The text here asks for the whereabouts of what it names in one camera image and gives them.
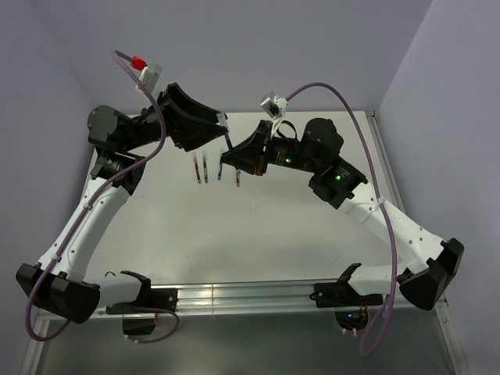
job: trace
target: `pen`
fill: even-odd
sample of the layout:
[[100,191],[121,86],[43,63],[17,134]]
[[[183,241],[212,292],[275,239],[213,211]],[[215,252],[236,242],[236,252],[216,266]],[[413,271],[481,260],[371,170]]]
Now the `pen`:
[[203,152],[203,175],[205,176],[205,183],[209,182],[209,170],[206,167],[206,151]]
[[195,162],[196,180],[200,184],[202,179],[200,177],[200,169],[198,168],[198,158],[196,157],[196,152],[193,152],[193,161]]

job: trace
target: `white table surface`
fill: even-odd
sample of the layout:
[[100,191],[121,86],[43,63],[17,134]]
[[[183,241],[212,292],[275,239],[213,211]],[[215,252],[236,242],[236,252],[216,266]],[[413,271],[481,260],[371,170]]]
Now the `white table surface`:
[[[266,119],[261,112],[228,117],[234,145]],[[299,137],[315,117],[334,121],[345,140],[341,156],[370,178],[346,112],[287,113]],[[356,118],[372,153],[381,193],[390,197],[365,113],[357,112]],[[146,155],[154,147],[143,147],[137,154]],[[222,181],[216,179],[221,148],[226,148],[223,137],[198,150],[200,167],[202,150],[208,152],[209,168],[209,183],[200,185],[192,154],[167,140],[109,225],[87,278],[132,270],[150,277],[153,284],[308,280],[338,277],[357,262],[389,264],[386,244],[314,195],[308,187],[310,173],[269,166],[263,177],[242,173],[241,186],[236,187],[232,167],[224,166]]]

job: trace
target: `white cable clip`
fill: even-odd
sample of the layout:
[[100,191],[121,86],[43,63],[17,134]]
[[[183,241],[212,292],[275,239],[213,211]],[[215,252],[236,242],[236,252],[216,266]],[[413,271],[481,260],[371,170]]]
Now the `white cable clip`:
[[[145,66],[141,74],[139,75],[139,80],[146,86],[148,90],[152,93],[152,95],[156,98],[159,92],[155,91],[156,82],[158,82],[159,75],[162,73],[163,66],[150,62],[147,66]],[[144,92],[142,92],[139,85],[136,84],[135,89],[139,91],[142,95],[146,96]]]
[[229,126],[227,125],[226,113],[224,112],[217,113],[217,119],[219,120],[219,125],[221,127],[225,127],[227,129],[227,133],[229,133]]
[[270,91],[262,98],[260,106],[273,120],[273,126],[271,127],[271,136],[273,136],[284,120],[288,101],[285,97],[275,95],[274,92]]
[[385,202],[385,198],[384,197],[378,198],[377,199],[377,204],[374,207],[372,207],[372,211],[376,211],[380,207],[380,205],[384,204],[384,202]]
[[361,224],[364,224],[365,221],[367,221],[370,216],[372,216],[372,214],[377,211],[377,209],[380,207],[381,204],[383,204],[385,202],[385,198],[384,197],[380,197],[377,199],[377,204],[374,205],[374,206],[370,206],[368,208],[368,215],[365,216],[365,218],[363,220],[361,220]]

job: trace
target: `black mount bracket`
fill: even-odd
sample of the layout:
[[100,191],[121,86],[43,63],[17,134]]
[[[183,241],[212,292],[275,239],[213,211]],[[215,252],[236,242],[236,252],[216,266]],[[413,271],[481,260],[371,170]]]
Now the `black mount bracket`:
[[[220,111],[196,102],[176,83],[169,84],[157,102],[167,136],[186,152],[227,133],[226,127],[217,124]],[[161,136],[159,118],[152,106],[130,118],[112,107],[100,105],[89,114],[87,127],[89,143],[111,152],[129,152],[158,141]]]
[[367,182],[364,174],[339,156],[326,170],[314,173],[309,187],[321,200],[338,209],[345,199],[354,198],[352,191],[359,184]]
[[[42,273],[39,266],[26,263],[18,269],[16,280],[26,296],[30,296]],[[34,305],[74,323],[83,323],[95,311],[100,296],[98,285],[74,283],[67,280],[65,275],[49,273],[38,290]]]
[[314,293],[309,299],[316,302],[319,309],[326,307],[378,306],[384,303],[382,295],[359,295],[348,284],[352,273],[361,263],[350,265],[334,283],[314,284]]
[[[91,170],[91,177],[94,180],[96,177],[108,180],[118,172],[121,172],[128,166],[143,159],[142,156],[130,154],[128,152],[110,152],[101,148],[96,148],[98,158],[95,162],[94,168]],[[141,182],[142,174],[144,173],[146,165],[139,166],[126,173],[121,178],[115,180],[112,185],[117,188],[122,186],[128,194],[132,195]]]
[[[144,291],[148,292],[142,293],[143,289],[141,289],[137,300],[132,303],[119,303],[108,306],[106,307],[106,313],[109,315],[137,314],[141,311],[141,307],[164,309],[175,313],[177,307],[177,289],[173,287],[151,289],[151,281],[149,279],[141,281],[144,281]],[[127,336],[148,335],[153,332],[155,327],[155,317],[125,317],[122,320],[122,331]]]
[[429,268],[415,274],[406,269],[398,276],[399,290],[419,309],[432,310],[459,269],[464,251],[462,243],[452,238],[441,245],[443,251],[438,258],[427,260]]

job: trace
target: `red marker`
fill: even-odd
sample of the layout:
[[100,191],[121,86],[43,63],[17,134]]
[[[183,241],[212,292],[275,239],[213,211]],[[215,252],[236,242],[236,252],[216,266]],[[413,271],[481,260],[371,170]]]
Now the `red marker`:
[[202,183],[202,178],[200,177],[200,169],[198,167],[198,158],[196,157],[196,152],[193,152],[193,161],[195,162],[196,180],[198,183]]

